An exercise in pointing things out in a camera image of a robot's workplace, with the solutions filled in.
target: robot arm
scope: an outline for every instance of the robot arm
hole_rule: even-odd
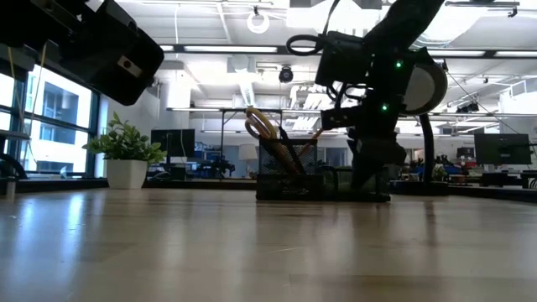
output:
[[[398,0],[364,38],[373,49],[408,49],[429,27],[444,0]]]
[[[338,0],[332,5],[333,12]],[[386,18],[363,39],[337,32],[289,39],[290,53],[312,55],[323,49],[315,83],[326,86],[335,108],[321,112],[325,130],[348,127],[352,159],[352,186],[362,187],[385,164],[402,164],[404,148],[394,132],[406,112],[404,97],[417,65],[434,65],[426,49],[409,50],[427,29],[444,0],[398,0]],[[315,41],[315,50],[297,53],[291,44]],[[343,83],[336,91],[333,83]],[[348,87],[365,88],[359,106],[341,108]]]

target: yellow cable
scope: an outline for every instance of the yellow cable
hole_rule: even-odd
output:
[[[33,107],[32,107],[32,116],[30,118],[29,133],[27,133],[30,136],[30,139],[31,139],[31,135],[32,135],[32,122],[34,121],[35,103],[37,101],[37,95],[39,94],[39,83],[41,82],[41,72],[43,71],[43,68],[44,68],[44,59],[45,59],[46,53],[47,53],[47,44],[45,43],[44,46],[43,46],[43,54],[41,55],[41,69],[39,70],[39,77],[38,77],[38,80],[37,80],[38,81],[37,82],[37,87],[36,87],[37,92],[35,93],[34,104],[33,104]],[[11,47],[8,47],[8,58],[9,58],[9,65],[11,67],[11,77],[15,80],[15,66],[14,66],[14,63],[13,63],[13,53],[11,51]],[[23,102],[21,101],[20,96],[17,93],[17,86],[14,87],[13,93],[15,94],[15,99],[17,100],[17,105],[18,105],[18,119],[20,120],[20,124],[24,125]],[[30,150],[30,153],[32,154],[32,159],[37,164],[37,160],[35,160],[34,151],[32,151],[32,146],[30,144],[30,141],[28,141],[25,144],[23,162],[26,161],[26,156],[28,154],[28,149]]]

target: camera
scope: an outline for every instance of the camera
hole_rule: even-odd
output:
[[[293,71],[291,70],[291,67],[284,66],[282,67],[282,70],[279,72],[279,82],[280,83],[290,83],[293,80]]]

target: black mesh container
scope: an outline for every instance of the black mesh container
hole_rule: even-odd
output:
[[[259,174],[306,174],[317,172],[317,141],[311,139],[260,139]]]
[[[320,167],[324,182],[324,199],[333,201],[390,201],[388,170],[374,175],[360,190],[352,188],[352,169]]]
[[[321,200],[319,172],[316,140],[259,140],[258,200]]]

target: computer monitor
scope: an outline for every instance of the computer monitor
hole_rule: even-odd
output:
[[[457,148],[456,149],[456,157],[459,159],[461,157],[463,157],[465,159],[473,159],[476,157],[476,153],[475,153],[475,150],[474,148],[466,148],[466,147],[463,147],[463,148]]]
[[[151,143],[160,143],[160,149],[170,157],[194,156],[194,129],[151,130]]]
[[[528,134],[475,134],[477,164],[531,164]]]

